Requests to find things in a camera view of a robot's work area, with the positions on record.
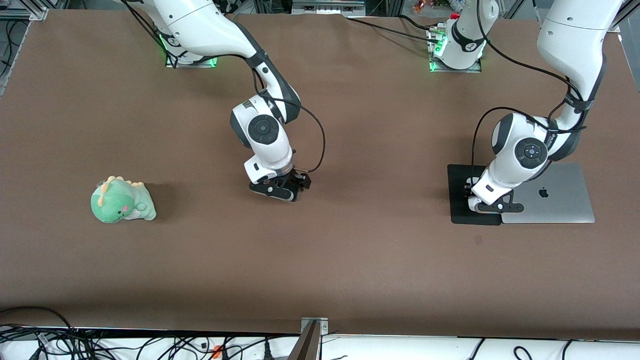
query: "black connector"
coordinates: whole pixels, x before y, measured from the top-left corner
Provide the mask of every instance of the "black connector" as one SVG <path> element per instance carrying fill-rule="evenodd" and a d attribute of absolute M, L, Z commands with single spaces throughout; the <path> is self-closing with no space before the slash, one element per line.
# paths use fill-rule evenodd
<path fill-rule="evenodd" d="M 269 345 L 269 340 L 266 338 L 264 340 L 264 360 L 274 360 L 273 355 L 271 355 L 271 345 Z"/>

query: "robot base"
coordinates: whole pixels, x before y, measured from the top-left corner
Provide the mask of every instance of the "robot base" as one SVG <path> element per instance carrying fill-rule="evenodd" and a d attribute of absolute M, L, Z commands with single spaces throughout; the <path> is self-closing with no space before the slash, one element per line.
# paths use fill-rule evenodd
<path fill-rule="evenodd" d="M 441 22 L 438 24 L 438 28 L 441 29 L 442 26 L 444 26 L 444 23 Z M 443 41 L 442 34 L 433 34 L 429 30 L 426 31 L 426 34 L 427 34 L 427 38 L 429 39 L 440 40 L 441 42 Z M 482 64 L 480 62 L 480 59 L 476 60 L 476 62 L 474 62 L 474 64 L 467 69 L 454 69 L 454 68 L 448 67 L 447 65 L 445 65 L 444 62 L 442 62 L 442 60 L 439 57 L 434 55 L 436 49 L 440 50 L 438 48 L 440 46 L 442 46 L 442 44 L 440 43 L 434 44 L 432 42 L 428 43 L 427 45 L 427 52 L 429 53 L 429 71 L 431 72 L 466 72 L 466 73 L 472 73 L 472 74 L 477 74 L 482 71 Z"/>
<path fill-rule="evenodd" d="M 255 193 L 291 202 L 298 200 L 298 192 L 310 187 L 311 178 L 309 178 L 309 174 L 299 174 L 295 170 L 258 184 L 249 184 L 249 189 Z"/>
<path fill-rule="evenodd" d="M 217 64 L 218 64 L 218 58 L 213 58 L 213 59 L 209 59 L 207 61 L 203 61 L 202 63 L 191 64 L 191 65 L 178 63 L 175 68 L 176 69 L 177 68 L 208 69 L 210 67 L 216 67 Z M 169 61 L 169 57 L 168 56 L 165 57 L 165 59 L 164 59 L 164 66 L 173 68 L 173 65 L 171 64 L 171 61 Z"/>
<path fill-rule="evenodd" d="M 481 176 L 483 166 L 474 166 L 473 176 Z M 498 214 L 480 214 L 469 209 L 467 179 L 471 176 L 470 165 L 447 165 L 449 176 L 449 206 L 451 222 L 467 225 L 500 225 L 502 218 Z"/>
<path fill-rule="evenodd" d="M 480 64 L 480 59 L 476 60 L 476 62 L 471 65 L 468 69 L 452 69 L 442 62 L 436 56 L 433 56 L 433 53 L 429 53 L 429 71 L 431 72 L 466 72 L 471 74 L 478 74 L 482 72 L 482 64 Z"/>

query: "stuffed dinosaur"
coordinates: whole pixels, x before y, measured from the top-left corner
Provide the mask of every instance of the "stuffed dinosaur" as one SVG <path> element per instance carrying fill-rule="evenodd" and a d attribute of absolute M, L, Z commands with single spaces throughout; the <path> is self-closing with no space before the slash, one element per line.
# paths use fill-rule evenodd
<path fill-rule="evenodd" d="M 154 202 L 143 183 L 125 181 L 122 176 L 109 176 L 98 184 L 91 195 L 91 210 L 101 222 L 113 224 L 122 219 L 156 217 Z"/>

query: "metal frame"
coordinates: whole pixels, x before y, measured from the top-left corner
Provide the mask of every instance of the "metal frame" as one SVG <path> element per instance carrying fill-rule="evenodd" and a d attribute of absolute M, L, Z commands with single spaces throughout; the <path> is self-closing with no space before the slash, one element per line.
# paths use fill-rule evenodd
<path fill-rule="evenodd" d="M 613 18 L 609 31 L 615 31 L 620 23 L 630 17 L 638 8 L 640 8 L 640 0 L 630 0 L 622 4 L 620 10 L 618 10 L 618 14 Z"/>
<path fill-rule="evenodd" d="M 287 360 L 318 360 L 322 335 L 326 335 L 329 329 L 327 318 L 303 318 L 302 329 Z"/>
<path fill-rule="evenodd" d="M 7 8 L 0 13 L 0 20 L 42 21 L 49 9 L 66 9 L 70 0 L 16 0 L 23 8 Z"/>
<path fill-rule="evenodd" d="M 20 41 L 20 46 L 18 46 L 18 49 L 16 50 L 15 55 L 13 56 L 13 61 L 11 62 L 11 66 L 9 66 L 8 72 L 4 75 L 4 81 L 0 83 L 0 97 L 2 97 L 2 94 L 4 93 L 4 89 L 6 88 L 6 85 L 9 83 L 9 77 L 13 72 L 13 66 L 15 65 L 16 60 L 18 60 L 18 56 L 20 55 L 20 51 L 22 50 L 22 45 L 24 44 L 24 39 L 27 38 L 27 34 L 29 33 L 30 28 L 31 28 L 31 23 L 29 22 L 29 24 L 27 24 L 27 28 L 24 30 L 24 35 L 22 36 L 22 40 Z"/>

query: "metal bracket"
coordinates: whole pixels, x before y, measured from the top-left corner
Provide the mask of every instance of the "metal bracket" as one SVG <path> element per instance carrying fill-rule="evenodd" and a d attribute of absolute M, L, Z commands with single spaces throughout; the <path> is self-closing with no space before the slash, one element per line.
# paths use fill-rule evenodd
<path fill-rule="evenodd" d="M 322 335 L 329 330 L 327 318 L 302 318 L 302 333 L 287 360 L 318 360 Z"/>
<path fill-rule="evenodd" d="M 300 327 L 300 332 L 304 332 L 307 325 L 317 320 L 320 323 L 320 335 L 327 335 L 329 333 L 329 319 L 328 318 L 302 318 L 302 325 Z"/>

